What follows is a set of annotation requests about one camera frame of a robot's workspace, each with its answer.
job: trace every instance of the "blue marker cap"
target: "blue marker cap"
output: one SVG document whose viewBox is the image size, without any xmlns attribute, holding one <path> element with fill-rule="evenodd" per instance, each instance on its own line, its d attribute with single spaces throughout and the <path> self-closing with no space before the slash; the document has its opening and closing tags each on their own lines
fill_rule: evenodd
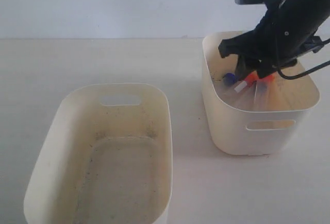
<svg viewBox="0 0 330 224">
<path fill-rule="evenodd" d="M 233 73 L 225 74 L 222 80 L 227 87 L 234 85 L 237 82 L 237 78 Z"/>
</svg>

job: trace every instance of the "empty storage bin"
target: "empty storage bin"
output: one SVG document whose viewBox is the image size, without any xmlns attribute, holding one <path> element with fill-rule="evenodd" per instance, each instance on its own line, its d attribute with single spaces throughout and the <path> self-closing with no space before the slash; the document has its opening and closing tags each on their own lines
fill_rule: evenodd
<svg viewBox="0 0 330 224">
<path fill-rule="evenodd" d="M 90 85 L 61 103 L 24 199 L 29 224 L 165 224 L 169 105 L 140 83 Z"/>
<path fill-rule="evenodd" d="M 281 150 L 289 141 L 305 115 L 320 98 L 309 76 L 285 80 L 275 76 L 270 85 L 269 102 L 265 111 L 253 106 L 235 108 L 224 102 L 215 86 L 225 73 L 234 72 L 237 55 L 221 58 L 218 46 L 222 39 L 241 32 L 219 32 L 203 40 L 202 92 L 209 130 L 215 145 L 234 155 L 261 155 Z M 300 63 L 283 70 L 287 75 L 304 71 Z"/>
</svg>

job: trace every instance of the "white storage bin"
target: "white storage bin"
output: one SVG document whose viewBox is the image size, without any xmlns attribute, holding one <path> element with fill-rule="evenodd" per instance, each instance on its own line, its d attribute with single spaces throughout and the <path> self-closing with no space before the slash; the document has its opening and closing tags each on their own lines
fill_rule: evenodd
<svg viewBox="0 0 330 224">
<path fill-rule="evenodd" d="M 124 102 L 133 97 L 140 102 Z M 165 94 L 140 83 L 90 85 L 61 103 L 24 214 L 29 224 L 165 224 L 171 190 Z"/>
<path fill-rule="evenodd" d="M 305 115 L 318 103 L 320 94 L 309 76 L 285 80 L 277 75 L 271 83 L 267 111 L 253 111 L 249 105 L 237 109 L 221 100 L 214 82 L 235 70 L 237 55 L 223 59 L 218 46 L 222 39 L 241 33 L 219 32 L 203 40 L 202 92 L 210 133 L 215 145 L 229 154 L 274 153 L 287 144 Z M 298 63 L 283 72 L 294 75 L 304 70 Z"/>
</svg>

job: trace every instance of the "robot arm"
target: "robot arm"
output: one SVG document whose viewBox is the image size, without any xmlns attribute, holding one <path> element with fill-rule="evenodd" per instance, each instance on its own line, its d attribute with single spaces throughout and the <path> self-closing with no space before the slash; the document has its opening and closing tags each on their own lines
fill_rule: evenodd
<svg viewBox="0 0 330 224">
<path fill-rule="evenodd" d="M 223 40 L 219 45 L 222 58 L 238 55 L 235 75 L 240 80 L 253 71 L 259 78 L 278 71 L 286 79 L 297 79 L 298 76 L 284 76 L 281 69 L 295 66 L 299 56 L 310 51 L 317 53 L 330 42 L 315 36 L 319 26 L 330 16 L 330 0 L 235 0 L 235 3 L 267 7 L 254 30 Z"/>
</svg>

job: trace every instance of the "white table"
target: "white table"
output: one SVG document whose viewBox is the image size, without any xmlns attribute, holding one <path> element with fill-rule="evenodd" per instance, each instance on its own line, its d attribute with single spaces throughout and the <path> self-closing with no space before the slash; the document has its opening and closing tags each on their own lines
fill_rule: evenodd
<svg viewBox="0 0 330 224">
<path fill-rule="evenodd" d="M 52 118 L 72 90 L 146 82 L 170 103 L 170 224 L 330 221 L 330 67 L 321 102 L 281 153 L 232 157 L 213 145 L 201 95 L 201 39 L 0 40 L 0 218 L 25 223 L 23 198 Z M 326 47 L 306 67 L 330 59 Z"/>
</svg>

